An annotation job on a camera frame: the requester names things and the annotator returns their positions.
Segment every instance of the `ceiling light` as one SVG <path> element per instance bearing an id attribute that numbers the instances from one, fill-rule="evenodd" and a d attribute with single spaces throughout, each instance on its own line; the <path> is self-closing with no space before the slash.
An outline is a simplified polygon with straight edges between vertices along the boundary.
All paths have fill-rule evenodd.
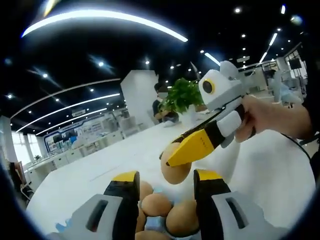
<path id="1" fill-rule="evenodd" d="M 273 36 L 272 36 L 272 38 L 271 38 L 271 41 L 270 41 L 270 43 L 269 43 L 269 46 L 272 46 L 272 44 L 274 44 L 277 36 L 278 36 L 278 33 L 274 33 L 274 34 L 273 34 Z"/>
<path id="2" fill-rule="evenodd" d="M 265 52 L 265 53 L 262 55 L 262 57 L 261 57 L 261 59 L 260 59 L 259 63 L 262 63 L 262 61 L 265 59 L 266 55 L 267 55 L 267 52 Z"/>
<path id="3" fill-rule="evenodd" d="M 285 14 L 286 12 L 286 6 L 285 5 L 282 5 L 281 7 L 281 14 Z"/>
<path id="4" fill-rule="evenodd" d="M 215 59 L 211 54 L 209 54 L 209 53 L 205 53 L 204 54 L 207 58 L 209 58 L 211 61 L 213 61 L 213 62 L 215 62 L 216 64 L 218 64 L 219 66 L 220 66 L 220 62 L 217 60 L 217 59 Z"/>
<path id="5" fill-rule="evenodd" d="M 70 105 L 70 106 L 66 106 L 66 107 L 64 107 L 64 108 L 61 108 L 61 109 L 58 109 L 58 110 L 56 110 L 56 111 L 50 112 L 50 113 L 48 113 L 47 115 L 44 115 L 44 116 L 42 116 L 42 117 L 39 117 L 38 119 L 33 120 L 32 122 L 29 122 L 28 124 L 24 125 L 24 126 L 21 127 L 20 129 L 18 129 L 18 130 L 16 131 L 16 133 L 18 133 L 18 132 L 21 131 L 22 129 L 26 128 L 27 126 L 29 126 L 29 125 L 31 125 L 31 124 L 33 124 L 33 123 L 35 123 L 35 122 L 37 122 L 37 121 L 39 121 L 39 120 L 41 120 L 41 119 L 44 119 L 44 118 L 46 118 L 46 117 L 48 117 L 48 116 L 50 116 L 50 115 L 52 115 L 52 114 L 56 114 L 56 113 L 58 113 L 58 112 L 60 112 L 60 111 L 63 111 L 63 110 L 69 109 L 69 108 L 73 108 L 73 107 L 75 107 L 75 106 L 79 106 L 79 105 L 82 105 L 82 104 L 90 103 L 90 102 L 93 102 L 93 101 L 96 101 L 96 100 L 111 98 L 111 97 L 115 97 L 115 96 L 119 96 L 119 95 L 120 95 L 120 93 L 115 93 L 115 94 L 106 95 L 106 96 L 100 96 L 100 97 L 96 97 L 96 98 L 93 98 L 93 99 L 90 99 L 90 100 L 78 102 L 78 103 L 73 104 L 73 105 Z"/>
<path id="6" fill-rule="evenodd" d="M 234 12 L 235 12 L 236 14 L 239 14 L 239 13 L 241 12 L 241 9 L 240 9 L 239 7 L 237 7 L 237 8 L 234 10 Z"/>
<path id="7" fill-rule="evenodd" d="M 188 39 L 184 36 L 180 35 L 179 33 L 162 26 L 156 22 L 147 20 L 142 17 L 122 13 L 122 12 L 115 12 L 115 11 L 107 11 L 107 10 L 93 10 L 93 9 L 86 9 L 86 10 L 76 10 L 76 11 L 70 11 L 66 13 L 61 13 L 55 16 L 51 16 L 48 18 L 45 18 L 39 22 L 36 22 L 35 24 L 29 26 L 21 37 L 24 37 L 25 35 L 31 33 L 32 31 L 39 29 L 43 26 L 56 23 L 59 21 L 67 20 L 67 19 L 74 19 L 74 18 L 112 18 L 112 19 L 122 19 L 126 21 L 131 21 L 135 23 L 139 23 L 142 25 L 149 26 L 154 29 L 158 29 L 159 31 L 162 31 L 166 34 L 169 34 L 176 39 L 179 39 L 182 42 L 187 42 Z"/>

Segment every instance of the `black ceiling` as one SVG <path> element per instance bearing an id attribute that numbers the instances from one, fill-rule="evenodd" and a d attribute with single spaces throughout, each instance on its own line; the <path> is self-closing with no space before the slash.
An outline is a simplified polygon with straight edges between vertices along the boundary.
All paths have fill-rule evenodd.
<path id="1" fill-rule="evenodd" d="M 284 55 L 300 42 L 305 22 L 293 24 L 290 21 L 292 15 L 298 14 L 306 19 L 303 7 L 298 4 L 287 5 L 286 13 L 281 14 L 282 2 L 219 5 L 207 0 L 190 3 L 165 0 L 61 0 L 48 17 L 74 9 L 123 12 L 164 25 L 185 36 L 188 41 L 182 42 L 138 23 L 109 18 L 62 21 L 21 38 L 29 25 L 40 20 L 41 1 L 12 2 L 12 6 L 4 11 L 4 21 L 9 23 L 9 27 L 3 33 L 3 61 L 0 66 L 0 114 L 8 117 L 49 94 L 81 84 L 123 79 L 130 70 L 155 70 L 160 81 L 169 80 L 170 83 L 181 77 L 195 79 L 195 73 L 188 72 L 190 62 L 203 73 L 217 68 L 200 50 L 205 50 L 219 61 L 232 59 L 231 62 L 237 67 L 243 65 L 236 61 L 242 56 L 250 56 L 246 65 L 254 64 L 267 50 L 273 33 L 281 28 L 265 58 L 270 60 L 276 58 L 276 54 Z M 241 7 L 242 12 L 236 14 L 235 7 Z M 94 58 L 103 60 L 110 67 L 98 67 Z M 149 65 L 145 65 L 146 60 L 150 61 Z M 48 77 L 43 78 L 42 73 L 47 73 Z M 65 106 L 121 93 L 120 82 L 105 82 L 70 90 L 55 96 L 60 99 L 59 102 L 49 97 L 13 117 L 12 129 L 17 130 Z M 6 97 L 9 93 L 13 94 L 12 99 Z M 124 106 L 124 99 L 120 96 L 87 103 L 83 107 L 97 110 L 105 108 L 106 102 Z M 48 122 L 52 125 L 61 123 L 71 111 L 53 114 L 24 131 L 39 132 L 49 127 Z"/>

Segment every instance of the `white desk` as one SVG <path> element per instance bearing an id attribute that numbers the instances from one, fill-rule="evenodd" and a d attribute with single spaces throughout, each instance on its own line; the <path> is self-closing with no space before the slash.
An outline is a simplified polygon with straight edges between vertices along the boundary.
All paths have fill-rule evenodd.
<path id="1" fill-rule="evenodd" d="M 56 232 L 56 223 L 64 224 L 90 197 L 102 194 L 114 176 L 132 170 L 168 194 L 190 198 L 192 171 L 183 183 L 171 185 L 162 176 L 159 160 L 168 143 L 185 130 L 182 124 L 166 128 L 159 124 L 51 172 L 32 197 L 27 213 L 45 234 Z M 242 144 L 233 142 L 226 149 L 218 147 L 194 163 L 194 168 L 214 169 L 226 176 L 231 190 L 260 205 L 275 226 L 292 226 L 315 189 L 308 158 L 272 131 Z"/>

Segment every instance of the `brown egg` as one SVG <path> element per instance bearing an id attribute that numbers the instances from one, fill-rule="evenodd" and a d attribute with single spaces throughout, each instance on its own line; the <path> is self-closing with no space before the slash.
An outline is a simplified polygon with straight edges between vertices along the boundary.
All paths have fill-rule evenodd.
<path id="1" fill-rule="evenodd" d="M 146 196 L 152 194 L 154 189 L 146 181 L 140 181 L 140 201 L 142 201 Z"/>
<path id="2" fill-rule="evenodd" d="M 163 193 L 153 193 L 144 198 L 141 203 L 141 208 L 147 216 L 165 217 L 170 212 L 172 204 Z"/>
<path id="3" fill-rule="evenodd" d="M 166 229 L 174 237 L 187 237 L 199 228 L 195 200 L 183 201 L 175 205 L 165 220 Z"/>
<path id="4" fill-rule="evenodd" d="M 161 172 L 165 180 L 170 184 L 180 184 L 182 183 L 186 177 L 188 176 L 191 163 L 187 163 L 179 166 L 168 166 L 166 165 L 167 159 L 171 156 L 171 154 L 178 148 L 180 145 L 179 142 L 171 143 L 164 151 L 161 157 Z"/>
<path id="5" fill-rule="evenodd" d="M 145 229 L 145 224 L 146 224 L 146 216 L 144 214 L 144 211 L 139 207 L 139 216 L 136 219 L 136 227 L 135 227 L 135 232 L 141 232 Z"/>
<path id="6" fill-rule="evenodd" d="M 135 240 L 170 240 L 170 237 L 157 231 L 140 231 L 134 236 Z"/>

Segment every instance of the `white vase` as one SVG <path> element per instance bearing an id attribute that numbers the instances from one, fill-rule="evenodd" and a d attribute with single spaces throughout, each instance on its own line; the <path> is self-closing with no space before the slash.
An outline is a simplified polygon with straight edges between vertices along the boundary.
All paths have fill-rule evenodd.
<path id="1" fill-rule="evenodd" d="M 184 113 L 178 113 L 179 120 L 188 128 L 196 125 L 197 113 L 195 105 L 190 105 L 188 110 Z"/>

